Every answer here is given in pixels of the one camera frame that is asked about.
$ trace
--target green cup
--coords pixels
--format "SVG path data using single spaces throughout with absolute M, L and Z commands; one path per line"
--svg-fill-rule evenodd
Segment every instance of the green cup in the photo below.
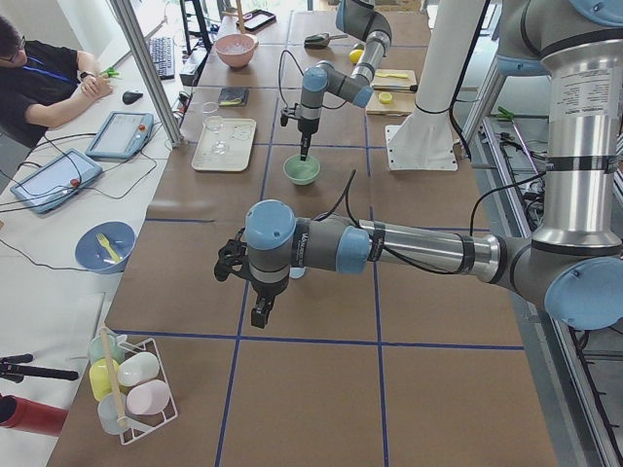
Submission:
M 308 185 L 320 173 L 320 161 L 314 156 L 307 156 L 304 161 L 297 154 L 286 159 L 283 164 L 283 173 L 295 185 Z

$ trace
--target keyboard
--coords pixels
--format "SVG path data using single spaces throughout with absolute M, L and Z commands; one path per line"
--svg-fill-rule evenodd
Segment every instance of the keyboard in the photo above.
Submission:
M 172 37 L 152 37 L 147 44 L 161 80 L 175 78 L 175 45 Z

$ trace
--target bowl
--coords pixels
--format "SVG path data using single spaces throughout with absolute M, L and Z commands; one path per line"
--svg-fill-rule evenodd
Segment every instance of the bowl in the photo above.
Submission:
M 283 163 L 283 173 L 295 185 L 308 185 L 320 173 L 320 161 L 314 156 L 307 156 L 302 161 L 301 155 L 291 156 Z
M 121 261 L 115 263 L 106 248 L 97 241 L 97 234 L 108 238 L 111 248 Z M 99 274 L 121 272 L 126 268 L 128 258 L 134 249 L 136 234 L 132 227 L 123 222 L 106 222 L 86 232 L 76 245 L 76 261 L 85 269 Z
M 218 39 L 214 43 L 214 50 L 232 68 L 242 68 L 251 61 L 258 45 L 257 37 L 251 34 L 230 34 Z

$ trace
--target brown table surface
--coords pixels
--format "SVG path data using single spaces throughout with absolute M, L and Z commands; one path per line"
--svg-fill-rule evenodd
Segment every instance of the brown table surface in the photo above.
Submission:
M 386 17 L 394 47 L 383 67 L 412 66 L 420 77 L 426 18 Z M 235 277 L 215 280 L 217 250 L 254 202 L 278 198 L 314 216 L 354 168 L 355 215 L 465 232 L 479 196 L 469 162 L 458 161 L 457 172 L 390 172 L 383 132 L 402 120 L 351 105 L 324 110 L 311 148 L 320 177 L 306 187 L 285 179 L 300 134 L 295 123 L 278 125 L 279 54 L 287 48 L 302 66 L 328 57 L 348 71 L 352 39 L 313 54 L 301 46 L 309 34 L 337 33 L 334 20 L 296 12 L 258 33 L 244 69 L 208 62 L 194 102 L 214 100 L 223 86 L 250 87 L 246 107 L 222 112 L 257 121 L 250 165 L 199 173 L 190 167 L 194 143 L 173 150 L 106 319 L 135 339 L 155 337 L 179 417 L 122 447 L 99 427 L 85 378 L 50 466 L 557 465 L 505 291 L 396 265 L 357 276 L 308 269 L 260 330 L 249 323 L 254 293 Z M 285 63 L 293 103 L 300 75 L 290 57 Z M 190 141 L 201 128 L 200 114 L 186 116 Z M 482 213 L 476 225 L 487 230 Z

